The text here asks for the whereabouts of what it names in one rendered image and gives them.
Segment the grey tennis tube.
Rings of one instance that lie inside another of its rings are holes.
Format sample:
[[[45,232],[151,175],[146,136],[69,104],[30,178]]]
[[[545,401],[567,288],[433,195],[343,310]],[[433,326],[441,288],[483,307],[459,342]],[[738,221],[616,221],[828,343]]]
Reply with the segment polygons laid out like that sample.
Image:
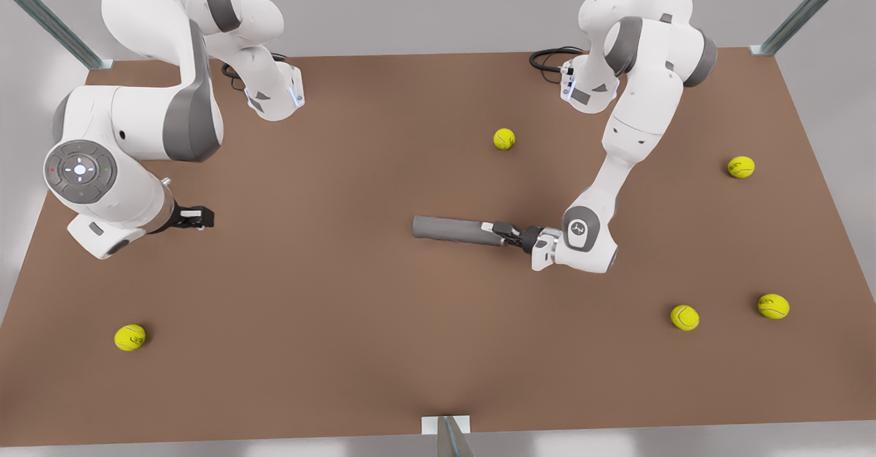
[[[420,239],[501,247],[506,241],[493,232],[492,226],[492,223],[482,221],[441,219],[416,215],[413,218],[412,234]]]

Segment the silver frame post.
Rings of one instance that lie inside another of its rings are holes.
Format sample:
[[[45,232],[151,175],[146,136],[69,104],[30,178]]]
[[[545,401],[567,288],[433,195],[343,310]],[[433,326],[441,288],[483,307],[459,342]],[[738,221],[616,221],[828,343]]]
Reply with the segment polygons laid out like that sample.
[[[420,432],[436,436],[436,457],[474,457],[467,441],[472,432],[469,415],[424,416]]]
[[[112,59],[100,58],[41,0],[12,0],[88,70],[110,70]]]
[[[750,45],[754,57],[773,57],[829,0],[803,0],[760,44]]]

